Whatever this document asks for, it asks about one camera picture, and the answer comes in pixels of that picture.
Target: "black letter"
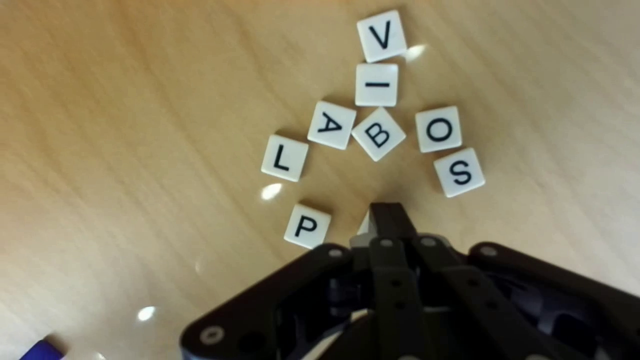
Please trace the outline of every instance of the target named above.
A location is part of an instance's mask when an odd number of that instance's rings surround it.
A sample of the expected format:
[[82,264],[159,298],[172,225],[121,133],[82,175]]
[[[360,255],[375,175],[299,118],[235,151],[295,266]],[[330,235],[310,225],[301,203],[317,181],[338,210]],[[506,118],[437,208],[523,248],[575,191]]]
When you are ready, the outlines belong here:
[[388,87],[388,81],[365,81],[366,87]]
[[[446,126],[446,133],[445,133],[445,136],[434,136],[434,133],[432,133],[432,128],[434,128],[437,123],[445,123],[445,126]],[[448,136],[452,136],[452,132],[455,132],[455,126],[452,126],[446,118],[437,118],[437,120],[432,120],[432,121],[427,126],[427,136],[429,136],[432,142],[446,142]]]
[[452,175],[465,175],[465,177],[456,177],[456,180],[455,180],[459,185],[468,184],[468,181],[472,180],[472,173],[467,172],[467,170],[456,170],[456,166],[468,167],[468,162],[459,160],[459,162],[455,162],[452,166],[448,166],[448,172],[450,172]]
[[277,153],[274,166],[281,167],[281,170],[285,170],[285,172],[289,172],[289,166],[281,164],[282,149],[285,149],[285,146],[278,143],[278,153]]
[[379,121],[371,123],[365,132],[369,133],[369,137],[371,137],[379,147],[382,147],[382,146],[388,142],[388,137],[391,137],[388,130],[382,130],[382,123],[379,123]]
[[301,235],[301,229],[315,232],[318,227],[318,222],[309,215],[301,215],[299,227],[297,227],[297,238]]
[[329,115],[327,111],[323,111],[327,123],[325,128],[318,128],[318,132],[338,132],[343,130],[341,121],[332,120],[332,115]]
[[393,21],[386,19],[384,26],[386,26],[386,28],[384,28],[384,40],[379,35],[379,32],[376,32],[375,26],[369,26],[369,30],[375,33],[375,38],[379,40],[379,43],[386,49],[386,45],[388,45],[388,30],[391,30]]

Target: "metal bolt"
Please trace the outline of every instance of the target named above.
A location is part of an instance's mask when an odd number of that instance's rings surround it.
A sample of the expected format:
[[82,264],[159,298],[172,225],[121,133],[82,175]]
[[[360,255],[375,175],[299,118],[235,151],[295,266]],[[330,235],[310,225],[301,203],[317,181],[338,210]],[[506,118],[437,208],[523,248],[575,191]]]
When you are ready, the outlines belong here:
[[225,327],[220,325],[209,325],[200,332],[200,341],[206,345],[218,344],[225,338]]
[[332,257],[341,257],[341,255],[343,255],[343,249],[332,248],[332,249],[329,249],[329,255],[332,255]]
[[438,245],[438,241],[437,241],[434,238],[422,238],[420,244],[422,244],[425,248],[434,248],[434,245]]
[[530,353],[527,355],[525,360],[551,360],[549,355],[542,355],[542,353]]
[[480,248],[480,254],[485,254],[485,255],[498,255],[498,248],[495,248],[495,245],[482,245],[482,248]]

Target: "screw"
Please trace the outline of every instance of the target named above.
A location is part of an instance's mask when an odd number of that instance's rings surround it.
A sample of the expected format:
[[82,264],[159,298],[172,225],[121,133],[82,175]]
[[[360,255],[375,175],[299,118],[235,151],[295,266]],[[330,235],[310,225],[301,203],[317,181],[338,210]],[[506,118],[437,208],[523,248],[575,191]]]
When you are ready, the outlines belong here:
[[542,355],[542,353],[530,353],[527,355],[525,360],[551,360],[549,355]]
[[332,248],[332,249],[329,249],[329,255],[332,255],[332,257],[341,257],[341,255],[343,255],[343,249]]
[[200,332],[200,341],[206,345],[218,344],[225,338],[225,327],[220,325],[209,325]]
[[437,241],[434,238],[422,238],[420,244],[422,244],[425,248],[434,248],[438,241]]
[[498,255],[498,248],[495,248],[495,245],[482,245],[480,248],[480,254],[485,254],[485,255]]

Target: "wooden table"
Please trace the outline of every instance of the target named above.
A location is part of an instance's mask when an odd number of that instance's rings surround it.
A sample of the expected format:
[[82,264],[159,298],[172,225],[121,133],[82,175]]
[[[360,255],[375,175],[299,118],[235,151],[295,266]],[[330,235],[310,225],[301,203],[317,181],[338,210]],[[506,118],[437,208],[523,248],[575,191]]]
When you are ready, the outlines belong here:
[[[318,100],[353,105],[360,18],[411,45],[382,162],[313,146],[301,184],[260,173]],[[461,249],[498,240],[640,289],[640,2],[2,0],[0,358],[57,333],[70,360],[179,358],[180,330],[304,249],[295,203],[349,244],[375,199]],[[456,104],[488,184],[442,196],[418,109]]]

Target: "black plastic part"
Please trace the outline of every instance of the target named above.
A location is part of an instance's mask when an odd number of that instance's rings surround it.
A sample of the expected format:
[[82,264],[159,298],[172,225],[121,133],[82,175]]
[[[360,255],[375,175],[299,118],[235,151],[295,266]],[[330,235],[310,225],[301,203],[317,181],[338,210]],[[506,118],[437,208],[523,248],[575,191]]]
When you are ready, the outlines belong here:
[[185,360],[295,360],[337,332],[323,360],[640,358],[639,298],[491,241],[459,254],[400,203],[371,222],[366,244],[318,245],[192,321]]

